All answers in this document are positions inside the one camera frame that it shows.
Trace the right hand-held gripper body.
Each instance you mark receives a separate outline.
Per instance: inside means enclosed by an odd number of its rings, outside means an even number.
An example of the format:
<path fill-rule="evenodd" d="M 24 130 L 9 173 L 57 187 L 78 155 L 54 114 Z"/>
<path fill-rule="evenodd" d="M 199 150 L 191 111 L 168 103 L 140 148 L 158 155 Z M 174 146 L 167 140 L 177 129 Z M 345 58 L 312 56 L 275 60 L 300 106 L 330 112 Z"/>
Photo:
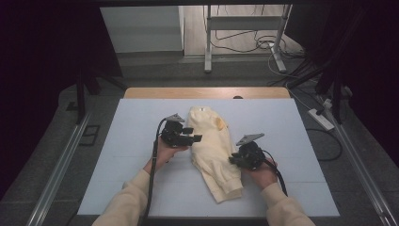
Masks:
<path fill-rule="evenodd" d="M 264 133 L 244 135 L 236 145 L 239 147 L 238 153 L 243 156 L 244 169 L 255 170 L 265 160 L 263 150 L 255 142 L 256 139 L 263 137 Z"/>

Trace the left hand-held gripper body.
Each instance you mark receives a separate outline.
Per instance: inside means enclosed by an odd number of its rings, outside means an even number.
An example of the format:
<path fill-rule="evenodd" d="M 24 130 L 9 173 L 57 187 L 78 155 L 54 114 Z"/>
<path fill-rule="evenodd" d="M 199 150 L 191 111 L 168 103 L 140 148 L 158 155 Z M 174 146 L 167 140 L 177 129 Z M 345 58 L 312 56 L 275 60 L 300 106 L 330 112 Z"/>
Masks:
<path fill-rule="evenodd" d="M 161 139 L 171 146 L 189 146 L 190 140 L 187 135 L 183 134 L 183 122 L 184 119 L 178 114 L 166 117 L 166 124 L 161 133 Z"/>

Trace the cream sweatshirt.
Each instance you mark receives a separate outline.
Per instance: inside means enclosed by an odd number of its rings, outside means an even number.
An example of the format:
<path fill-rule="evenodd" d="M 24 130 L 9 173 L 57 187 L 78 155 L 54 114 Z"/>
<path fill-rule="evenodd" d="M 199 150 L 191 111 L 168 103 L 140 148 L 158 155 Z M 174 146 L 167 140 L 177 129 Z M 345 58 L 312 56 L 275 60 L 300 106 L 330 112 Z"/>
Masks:
<path fill-rule="evenodd" d="M 229 160 L 235 152 L 228 124 L 209 106 L 192 106 L 189 127 L 201 141 L 192 145 L 192 163 L 199 170 L 217 203 L 242 196 L 241 170 Z"/>

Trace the person's left hand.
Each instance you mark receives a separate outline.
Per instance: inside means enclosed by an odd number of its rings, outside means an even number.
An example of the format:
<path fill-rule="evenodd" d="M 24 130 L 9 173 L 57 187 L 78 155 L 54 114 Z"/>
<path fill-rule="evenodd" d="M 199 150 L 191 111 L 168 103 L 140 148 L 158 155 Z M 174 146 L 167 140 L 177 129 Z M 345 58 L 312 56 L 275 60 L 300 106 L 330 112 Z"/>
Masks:
<path fill-rule="evenodd" d="M 171 147 L 167 145 L 161 138 L 157 144 L 157 158 L 154 171 L 161 169 L 176 153 L 184 152 L 188 146 Z"/>

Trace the person's right hand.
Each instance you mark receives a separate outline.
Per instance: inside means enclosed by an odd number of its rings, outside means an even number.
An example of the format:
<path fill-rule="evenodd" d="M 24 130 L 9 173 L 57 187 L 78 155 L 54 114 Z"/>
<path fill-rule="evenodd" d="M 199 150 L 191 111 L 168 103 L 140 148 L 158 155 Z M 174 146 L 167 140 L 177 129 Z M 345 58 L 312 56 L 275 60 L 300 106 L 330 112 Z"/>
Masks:
<path fill-rule="evenodd" d="M 249 175 L 261 189 L 265 189 L 278 181 L 275 171 L 266 163 L 262 163 L 255 170 L 243 169 L 243 172 Z"/>

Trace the wooden table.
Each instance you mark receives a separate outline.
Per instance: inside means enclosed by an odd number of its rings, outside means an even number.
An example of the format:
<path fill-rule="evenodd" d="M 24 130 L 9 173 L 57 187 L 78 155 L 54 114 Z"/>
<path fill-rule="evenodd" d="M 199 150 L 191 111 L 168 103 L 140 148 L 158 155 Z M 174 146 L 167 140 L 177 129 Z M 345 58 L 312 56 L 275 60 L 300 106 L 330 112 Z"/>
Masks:
<path fill-rule="evenodd" d="M 124 99 L 289 99 L 286 88 L 220 87 L 220 88 L 128 88 Z"/>

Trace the pale blue foam mat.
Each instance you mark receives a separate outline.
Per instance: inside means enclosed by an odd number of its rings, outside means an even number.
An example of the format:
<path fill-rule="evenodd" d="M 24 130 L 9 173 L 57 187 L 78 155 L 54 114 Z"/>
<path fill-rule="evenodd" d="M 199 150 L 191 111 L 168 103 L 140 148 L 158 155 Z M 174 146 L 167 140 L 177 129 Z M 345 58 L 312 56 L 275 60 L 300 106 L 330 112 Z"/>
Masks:
<path fill-rule="evenodd" d="M 193 106 L 209 106 L 229 125 L 231 138 L 257 134 L 257 144 L 278 163 L 289 196 L 310 217 L 336 217 L 324 173 L 293 99 L 122 99 L 79 208 L 100 215 L 124 182 L 150 159 L 157 126 L 163 118 L 187 118 Z M 153 218 L 262 218 L 266 205 L 247 175 L 243 195 L 218 203 L 190 152 L 177 153 L 155 175 L 150 215 Z"/>

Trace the white power strip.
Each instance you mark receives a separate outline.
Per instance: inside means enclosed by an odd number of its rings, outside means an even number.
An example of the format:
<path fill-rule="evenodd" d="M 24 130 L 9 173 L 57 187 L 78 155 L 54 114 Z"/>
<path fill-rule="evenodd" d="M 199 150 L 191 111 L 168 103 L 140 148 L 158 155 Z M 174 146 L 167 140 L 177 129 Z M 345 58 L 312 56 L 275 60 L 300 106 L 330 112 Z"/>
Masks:
<path fill-rule="evenodd" d="M 322 115 L 321 110 L 311 109 L 308 111 L 308 114 L 326 131 L 330 131 L 335 128 L 335 126 Z"/>

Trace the black metal stand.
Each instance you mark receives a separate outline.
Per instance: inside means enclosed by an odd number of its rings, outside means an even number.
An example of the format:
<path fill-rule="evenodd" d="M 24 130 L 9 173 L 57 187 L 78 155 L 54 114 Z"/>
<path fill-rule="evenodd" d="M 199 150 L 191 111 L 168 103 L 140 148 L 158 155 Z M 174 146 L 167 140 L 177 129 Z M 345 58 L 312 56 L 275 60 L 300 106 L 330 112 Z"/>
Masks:
<path fill-rule="evenodd" d="M 317 94 L 326 94 L 332 89 L 332 115 L 338 124 L 342 123 L 341 119 L 341 88 L 342 79 L 339 72 L 338 63 L 335 60 L 329 60 L 318 69 L 296 79 L 294 82 L 287 84 L 287 89 L 293 89 L 304 82 L 320 75 L 314 90 Z"/>
<path fill-rule="evenodd" d="M 77 124 L 80 124 L 86 116 L 85 89 L 87 89 L 91 95 L 98 95 L 101 92 L 97 77 L 102 78 L 123 91 L 128 89 L 125 84 L 98 69 L 90 67 L 80 68 L 76 75 Z"/>

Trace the dark curtain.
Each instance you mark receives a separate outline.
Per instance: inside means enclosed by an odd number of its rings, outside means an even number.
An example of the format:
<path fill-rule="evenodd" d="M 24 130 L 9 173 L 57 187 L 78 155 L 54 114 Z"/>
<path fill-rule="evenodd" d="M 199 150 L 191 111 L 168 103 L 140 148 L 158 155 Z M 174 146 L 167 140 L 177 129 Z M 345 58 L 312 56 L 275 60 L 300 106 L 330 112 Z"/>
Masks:
<path fill-rule="evenodd" d="M 0 199 L 34 152 L 59 93 L 121 69 L 101 10 L 59 0 L 0 0 Z"/>
<path fill-rule="evenodd" d="M 399 0 L 297 4 L 285 34 L 323 69 L 318 93 L 349 87 L 350 106 L 399 167 Z"/>

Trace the aluminium floor rail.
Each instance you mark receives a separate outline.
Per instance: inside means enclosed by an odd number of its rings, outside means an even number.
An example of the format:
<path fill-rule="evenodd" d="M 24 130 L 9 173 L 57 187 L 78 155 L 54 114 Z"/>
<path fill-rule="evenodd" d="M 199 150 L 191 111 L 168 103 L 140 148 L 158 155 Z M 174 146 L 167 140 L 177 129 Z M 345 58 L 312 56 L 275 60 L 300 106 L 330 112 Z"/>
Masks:
<path fill-rule="evenodd" d="M 25 226 L 42 226 L 50 207 L 55 199 L 56 193 L 61 185 L 65 173 L 72 161 L 72 157 L 79 144 L 92 113 L 88 112 L 83 119 L 73 127 L 72 134 L 58 158 L 53 172 L 34 207 Z"/>
<path fill-rule="evenodd" d="M 372 174 L 366 169 L 366 165 L 361 159 L 356 145 L 346 133 L 344 127 L 335 120 L 330 110 L 326 112 L 326 116 L 334 125 L 335 132 L 343 143 L 347 158 L 351 162 L 383 226 L 399 226 L 399 217 L 393 213 L 392 208 L 373 179 Z"/>

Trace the white metal stand frame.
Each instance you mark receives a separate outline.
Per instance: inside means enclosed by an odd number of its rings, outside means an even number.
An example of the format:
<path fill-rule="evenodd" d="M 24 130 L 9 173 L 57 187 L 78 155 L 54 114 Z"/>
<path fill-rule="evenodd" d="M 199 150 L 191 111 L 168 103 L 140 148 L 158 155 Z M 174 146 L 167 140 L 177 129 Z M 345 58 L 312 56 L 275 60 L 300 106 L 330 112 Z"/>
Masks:
<path fill-rule="evenodd" d="M 211 33 L 217 30 L 273 30 L 276 37 L 273 43 L 269 43 L 271 55 L 274 58 L 279 73 L 286 74 L 287 69 L 281 59 L 279 44 L 288 21 L 291 5 L 285 5 L 280 16 L 212 16 L 211 6 L 207 6 L 205 19 L 206 47 L 204 52 L 204 71 L 212 71 L 212 43 Z"/>

